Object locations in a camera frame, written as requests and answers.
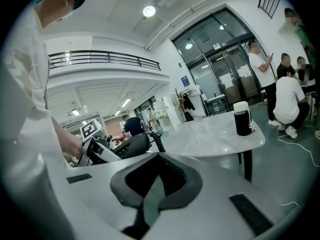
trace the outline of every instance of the man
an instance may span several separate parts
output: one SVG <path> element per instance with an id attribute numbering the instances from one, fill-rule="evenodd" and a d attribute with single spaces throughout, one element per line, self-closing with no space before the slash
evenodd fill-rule
<path id="1" fill-rule="evenodd" d="M 155 116 L 152 114 L 152 110 L 148 108 L 148 116 L 147 116 L 147 123 L 152 126 L 152 130 L 156 133 L 158 130 L 158 122 Z"/>
<path id="2" fill-rule="evenodd" d="M 63 167 L 65 160 L 62 152 L 79 159 L 82 140 L 51 118 L 46 95 L 50 66 L 41 32 L 51 23 L 77 9 L 84 1 L 36 0 L 33 7 L 22 12 L 3 50 L 4 70 L 11 73 L 33 102 L 33 109 L 29 112 L 17 140 Z"/>
<path id="3" fill-rule="evenodd" d="M 273 110 L 276 106 L 276 81 L 274 73 L 270 67 L 273 57 L 269 56 L 266 59 L 266 62 L 264 62 L 264 60 L 258 56 L 260 53 L 258 43 L 255 40 L 252 40 L 248 43 L 248 45 L 250 49 L 249 61 L 251 68 L 258 78 L 261 87 L 265 90 L 269 117 L 268 124 L 272 126 L 278 126 L 279 122 L 275 119 L 273 113 Z"/>
<path id="4" fill-rule="evenodd" d="M 298 65 L 298 76 L 301 82 L 306 83 L 307 81 L 315 79 L 315 73 L 310 64 L 306 64 L 304 57 L 299 56 L 296 59 L 296 64 Z"/>
<path id="5" fill-rule="evenodd" d="M 124 132 L 128 139 L 130 138 L 130 134 L 133 137 L 138 134 L 143 134 L 146 131 L 146 123 L 140 118 L 138 117 L 129 118 L 129 116 L 125 114 L 122 117 L 122 119 L 123 121 L 125 121 Z"/>
<path id="6" fill-rule="evenodd" d="M 278 80 L 280 79 L 281 76 L 279 76 L 278 72 L 279 71 L 283 71 L 283 68 L 288 68 L 291 76 L 293 78 L 295 78 L 299 84 L 301 84 L 301 81 L 299 80 L 298 78 L 298 74 L 296 74 L 294 68 L 291 66 L 291 58 L 290 56 L 287 54 L 287 53 L 282 53 L 281 54 L 281 63 L 280 65 L 278 66 L 278 68 L 276 69 L 276 74 L 278 76 Z"/>
<path id="7" fill-rule="evenodd" d="M 309 37 L 304 30 L 304 25 L 297 17 L 296 13 L 291 8 L 284 9 L 285 21 L 292 24 L 295 28 L 295 33 L 299 37 L 304 50 L 307 52 L 308 57 L 311 61 L 311 66 L 314 70 L 314 79 L 315 79 L 315 90 L 317 93 L 315 104 L 314 104 L 314 112 L 313 116 L 317 118 L 319 103 L 320 103 L 320 72 L 317 69 L 317 53 L 313 44 L 310 42 Z"/>
<path id="8" fill-rule="evenodd" d="M 280 126 L 278 129 L 295 139 L 297 130 L 300 129 L 304 120 L 308 116 L 310 106 L 306 103 L 306 96 L 299 83 L 291 77 L 288 68 L 283 67 L 278 71 L 280 76 L 276 82 L 276 105 L 273 113 L 278 119 Z"/>

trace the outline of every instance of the white sleeve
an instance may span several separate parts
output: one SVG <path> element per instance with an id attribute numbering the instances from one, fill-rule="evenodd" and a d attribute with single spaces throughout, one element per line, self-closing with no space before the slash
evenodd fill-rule
<path id="1" fill-rule="evenodd" d="M 295 96 L 298 99 L 298 101 L 302 101 L 306 95 L 304 93 L 304 91 L 302 90 L 300 84 L 298 83 L 297 80 L 295 80 L 294 78 L 292 78 L 292 83 L 293 83 L 293 90 L 295 92 Z"/>
<path id="2" fill-rule="evenodd" d="M 262 64 L 264 64 L 263 60 L 258 55 L 250 56 L 249 60 L 252 68 L 259 68 Z"/>

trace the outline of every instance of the blue sign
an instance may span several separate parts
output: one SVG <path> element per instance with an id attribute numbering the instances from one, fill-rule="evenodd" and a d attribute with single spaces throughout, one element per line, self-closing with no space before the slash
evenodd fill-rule
<path id="1" fill-rule="evenodd" d="M 188 79 L 188 77 L 187 77 L 187 76 L 182 77 L 182 78 L 181 78 L 181 81 L 182 81 L 182 83 L 183 83 L 184 87 L 186 87 L 186 86 L 189 86 L 189 85 L 190 85 L 190 82 L 189 82 L 189 79 Z"/>

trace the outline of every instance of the person in black shirt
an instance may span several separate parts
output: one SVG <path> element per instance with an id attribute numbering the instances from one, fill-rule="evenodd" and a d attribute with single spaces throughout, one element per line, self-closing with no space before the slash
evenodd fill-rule
<path id="1" fill-rule="evenodd" d="M 301 81 L 298 78 L 298 74 L 296 74 L 294 68 L 291 66 L 291 58 L 287 53 L 281 54 L 281 63 L 276 69 L 278 80 L 282 77 L 282 75 L 279 74 L 279 72 L 284 71 L 284 68 L 287 68 L 289 70 L 292 78 L 296 79 L 299 82 L 299 84 L 301 83 Z"/>
<path id="2" fill-rule="evenodd" d="M 125 132 L 128 139 L 130 138 L 130 134 L 133 137 L 135 135 L 143 134 L 145 132 L 146 123 L 145 123 L 145 121 L 141 120 L 140 118 L 138 118 L 138 117 L 129 118 L 129 116 L 127 114 L 125 114 L 122 117 L 122 119 L 125 121 L 124 132 Z"/>
<path id="3" fill-rule="evenodd" d="M 296 63 L 298 65 L 298 76 L 302 82 L 307 82 L 309 80 L 315 79 L 314 69 L 310 64 L 306 64 L 306 60 L 304 57 L 299 56 L 296 59 Z"/>

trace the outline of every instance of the black hair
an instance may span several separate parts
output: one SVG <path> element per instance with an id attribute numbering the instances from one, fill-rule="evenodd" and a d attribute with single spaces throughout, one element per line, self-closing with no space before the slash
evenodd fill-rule
<path id="1" fill-rule="evenodd" d="M 293 14 L 294 16 L 297 16 L 296 13 L 294 12 L 294 10 L 292 10 L 291 8 L 285 8 L 284 9 L 284 15 L 287 17 L 287 16 L 290 16 L 290 14 Z"/>
<path id="2" fill-rule="evenodd" d="M 283 60 L 285 57 L 290 57 L 288 53 L 282 53 L 281 54 L 281 60 Z"/>
<path id="3" fill-rule="evenodd" d="M 296 62 L 298 62 L 298 60 L 305 60 L 305 58 L 304 57 L 302 57 L 302 56 L 299 56 L 298 58 L 296 58 Z"/>
<path id="4" fill-rule="evenodd" d="M 289 71 L 289 68 L 287 68 L 286 66 L 282 66 L 281 68 L 279 68 L 277 71 L 276 71 L 276 74 L 278 76 L 278 80 L 282 77 L 286 77 L 287 76 L 287 73 L 290 72 Z"/>
<path id="5" fill-rule="evenodd" d="M 249 46 L 249 49 L 251 50 L 251 48 L 252 48 L 252 45 L 254 44 L 254 43 L 256 43 L 257 41 L 256 40 L 251 40 L 251 41 L 249 41 L 248 42 L 248 46 Z"/>

